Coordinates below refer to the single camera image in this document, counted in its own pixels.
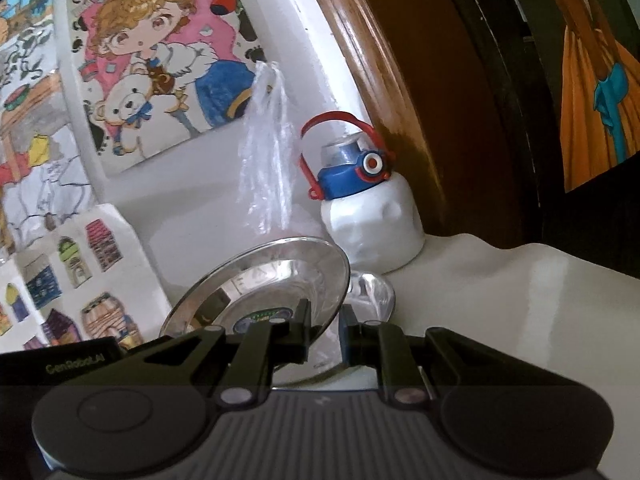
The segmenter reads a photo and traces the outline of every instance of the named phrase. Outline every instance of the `white wall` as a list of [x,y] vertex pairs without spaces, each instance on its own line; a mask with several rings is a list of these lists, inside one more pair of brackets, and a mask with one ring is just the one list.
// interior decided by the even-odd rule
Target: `white wall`
[[[313,115],[346,110],[367,119],[346,61],[316,0],[242,0],[269,60],[280,63],[297,127]],[[60,70],[65,95],[90,180],[102,202],[113,203],[129,221],[172,303],[225,260],[266,241],[242,225],[247,204],[236,203],[242,121],[176,146],[116,178],[106,179],[95,153],[82,100],[66,52],[70,35],[66,0],[55,0]],[[339,123],[321,125],[305,137],[305,154],[319,169],[319,147],[342,134]],[[319,221],[319,205],[296,183],[296,200]],[[303,227],[286,234],[313,234]],[[280,238],[283,233],[266,238]]]

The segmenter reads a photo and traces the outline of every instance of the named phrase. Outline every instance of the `orange curtain painting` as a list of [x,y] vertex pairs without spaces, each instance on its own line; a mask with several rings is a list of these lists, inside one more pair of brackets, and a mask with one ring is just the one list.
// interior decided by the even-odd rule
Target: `orange curtain painting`
[[[555,1],[566,22],[560,142],[564,188],[571,191],[640,150],[640,62],[615,40],[597,0]],[[596,88],[616,64],[628,83],[617,104],[623,135],[617,153],[614,134],[594,106]]]

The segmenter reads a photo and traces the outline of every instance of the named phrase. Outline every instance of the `white bottle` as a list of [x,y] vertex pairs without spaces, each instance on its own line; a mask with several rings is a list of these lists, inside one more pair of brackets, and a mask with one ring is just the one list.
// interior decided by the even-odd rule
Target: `white bottle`
[[309,196],[322,200],[322,221],[353,269],[383,273],[402,267],[417,256],[425,240],[409,184],[391,171],[394,154],[382,137],[351,114],[321,114],[303,127],[302,135],[333,120],[363,131],[322,147],[317,180],[301,156],[300,167],[311,184]]

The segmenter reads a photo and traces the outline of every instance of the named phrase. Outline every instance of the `paper sheet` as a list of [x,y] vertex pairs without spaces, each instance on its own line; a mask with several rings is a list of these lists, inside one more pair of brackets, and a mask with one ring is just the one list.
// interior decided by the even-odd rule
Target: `paper sheet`
[[241,0],[68,0],[107,176],[244,114],[264,53]]
[[104,336],[129,349],[158,337],[170,311],[135,232],[109,204],[0,267],[0,352]]
[[0,249],[95,204],[62,93],[52,0],[0,2]]

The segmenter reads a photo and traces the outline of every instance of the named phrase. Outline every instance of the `tabletop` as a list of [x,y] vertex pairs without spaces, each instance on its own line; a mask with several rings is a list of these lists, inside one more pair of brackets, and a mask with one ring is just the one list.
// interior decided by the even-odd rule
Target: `tabletop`
[[[429,236],[387,275],[391,319],[411,335],[444,326],[586,384],[611,406],[615,429],[600,463],[611,479],[640,472],[640,280],[540,244],[498,250],[471,235]],[[375,387],[370,369],[316,389]]]

